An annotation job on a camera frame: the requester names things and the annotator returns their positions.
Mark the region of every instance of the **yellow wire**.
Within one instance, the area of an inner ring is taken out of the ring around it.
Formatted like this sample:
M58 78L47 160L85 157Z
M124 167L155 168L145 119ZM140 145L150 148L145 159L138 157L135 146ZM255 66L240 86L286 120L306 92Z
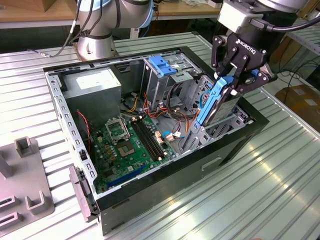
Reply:
M129 113L132 113L134 110L136 110L137 102L138 102L138 97L135 98L133 107L130 110L128 110Z

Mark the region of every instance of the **motherboard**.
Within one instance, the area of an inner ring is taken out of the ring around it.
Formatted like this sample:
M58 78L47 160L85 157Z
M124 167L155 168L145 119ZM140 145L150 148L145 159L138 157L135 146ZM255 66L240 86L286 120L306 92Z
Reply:
M98 194L177 155L149 117L109 121L105 128L92 134L92 138L98 173L94 184Z

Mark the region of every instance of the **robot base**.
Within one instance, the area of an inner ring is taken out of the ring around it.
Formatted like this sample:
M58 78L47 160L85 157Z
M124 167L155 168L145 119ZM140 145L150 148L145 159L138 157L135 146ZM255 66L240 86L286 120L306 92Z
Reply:
M80 37L78 53L85 60L105 59L119 55L111 35L104 39Z

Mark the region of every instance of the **gray plastic holder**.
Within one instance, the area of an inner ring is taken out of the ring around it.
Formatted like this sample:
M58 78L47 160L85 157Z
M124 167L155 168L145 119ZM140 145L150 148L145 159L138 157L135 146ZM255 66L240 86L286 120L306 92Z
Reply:
M54 209L37 141L22 137L0 147L0 237Z

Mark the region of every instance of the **slotted metal table surface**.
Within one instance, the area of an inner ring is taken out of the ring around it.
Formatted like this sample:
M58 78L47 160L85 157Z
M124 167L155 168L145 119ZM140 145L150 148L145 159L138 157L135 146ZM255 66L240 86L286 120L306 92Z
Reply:
M306 22L306 20L299 18L294 25L301 25ZM298 31L288 32L287 36L315 54L320 55L320 24L315 24Z
M211 45L192 33L115 42L122 55L188 46L210 63ZM58 48L47 49L50 54ZM69 170L73 164L52 104L43 67L79 62L67 47L59 57L32 52L0 55L0 145L36 137L53 197L53 214L1 240L103 239L85 223ZM311 239L320 234L319 134L264 90L247 94L270 123L235 159L105 238Z

